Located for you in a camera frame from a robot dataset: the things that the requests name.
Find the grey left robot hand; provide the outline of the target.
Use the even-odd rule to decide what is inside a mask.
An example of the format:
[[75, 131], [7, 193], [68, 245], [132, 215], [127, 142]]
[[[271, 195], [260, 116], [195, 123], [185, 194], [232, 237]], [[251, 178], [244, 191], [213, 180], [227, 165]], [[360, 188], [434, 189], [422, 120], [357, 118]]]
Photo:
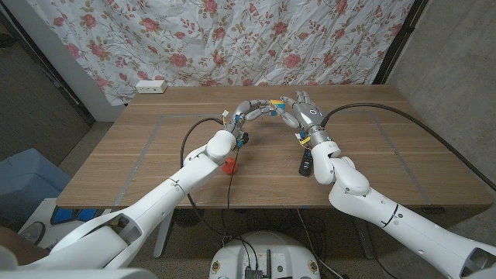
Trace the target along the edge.
[[242, 126], [246, 121], [253, 121], [264, 114], [272, 112], [269, 100], [254, 99], [250, 101], [243, 101], [236, 108], [232, 118], [226, 124], [226, 131], [233, 134], [236, 138], [242, 132]]

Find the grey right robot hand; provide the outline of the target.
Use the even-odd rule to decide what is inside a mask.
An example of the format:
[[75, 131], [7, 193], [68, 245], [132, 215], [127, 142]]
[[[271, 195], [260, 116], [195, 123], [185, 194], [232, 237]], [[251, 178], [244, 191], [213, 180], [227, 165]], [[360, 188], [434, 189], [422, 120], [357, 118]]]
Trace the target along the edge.
[[283, 121], [291, 128], [300, 129], [308, 137], [305, 145], [310, 149], [330, 141], [329, 134], [321, 127], [324, 116], [318, 106], [306, 91], [297, 90], [295, 94], [296, 100], [287, 96], [280, 97], [280, 100], [291, 109], [291, 112], [280, 112]]

